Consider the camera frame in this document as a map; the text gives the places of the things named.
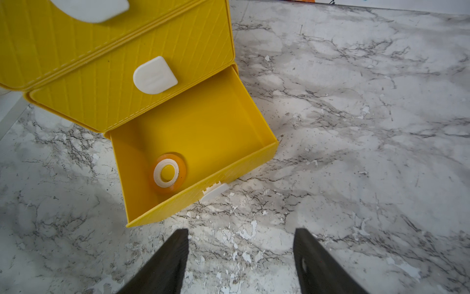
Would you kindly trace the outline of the yellow drawer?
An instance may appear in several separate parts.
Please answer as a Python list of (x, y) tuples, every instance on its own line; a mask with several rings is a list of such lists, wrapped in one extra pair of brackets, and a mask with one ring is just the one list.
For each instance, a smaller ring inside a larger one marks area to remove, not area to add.
[[(162, 57), (177, 84), (146, 94), (135, 70)], [(30, 91), (35, 105), (94, 132), (110, 131), (229, 66), (235, 58), (227, 1), (203, 1), (64, 77)]]
[(52, 1), (1, 1), (1, 87), (24, 91), (59, 78), (72, 67), (199, 1), (127, 1), (104, 22), (73, 18)]
[[(271, 160), (279, 142), (239, 77), (236, 65), (126, 124), (108, 131), (121, 180), (127, 225), (160, 222)], [(160, 190), (154, 169), (174, 154), (186, 177)]]

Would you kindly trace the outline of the yellow bottom drawer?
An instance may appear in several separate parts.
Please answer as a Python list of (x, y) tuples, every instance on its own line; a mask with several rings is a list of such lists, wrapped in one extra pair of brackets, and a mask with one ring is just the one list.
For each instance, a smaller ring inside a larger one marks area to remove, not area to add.
[[(127, 225), (160, 222), (271, 160), (279, 142), (239, 77), (236, 65), (126, 124), (108, 131), (121, 180)], [(160, 190), (154, 169), (174, 154), (186, 177)]]

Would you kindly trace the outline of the yellow top drawer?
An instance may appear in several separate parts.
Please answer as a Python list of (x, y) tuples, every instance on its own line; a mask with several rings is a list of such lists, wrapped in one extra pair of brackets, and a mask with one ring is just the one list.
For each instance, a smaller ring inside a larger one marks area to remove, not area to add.
[(199, 1), (127, 1), (104, 22), (73, 18), (52, 1), (1, 1), (1, 87), (24, 91), (59, 78), (72, 67)]

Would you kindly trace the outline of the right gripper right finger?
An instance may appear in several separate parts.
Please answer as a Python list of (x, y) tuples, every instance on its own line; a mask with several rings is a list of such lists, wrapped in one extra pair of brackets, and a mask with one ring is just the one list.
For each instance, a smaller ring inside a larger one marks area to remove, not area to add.
[(303, 294), (367, 293), (307, 229), (296, 229), (293, 254)]

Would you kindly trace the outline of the orange tape roll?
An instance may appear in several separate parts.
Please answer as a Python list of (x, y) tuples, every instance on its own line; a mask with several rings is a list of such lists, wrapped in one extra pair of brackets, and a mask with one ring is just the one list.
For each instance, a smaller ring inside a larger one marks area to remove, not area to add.
[(152, 173), (154, 189), (160, 194), (176, 193), (187, 177), (187, 165), (178, 153), (166, 153), (157, 158)]

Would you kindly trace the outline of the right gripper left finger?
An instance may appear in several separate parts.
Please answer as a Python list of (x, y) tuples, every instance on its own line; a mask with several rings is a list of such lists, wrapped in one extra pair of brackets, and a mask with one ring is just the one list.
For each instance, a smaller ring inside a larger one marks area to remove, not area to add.
[(188, 229), (177, 229), (120, 294), (179, 294), (189, 254)]

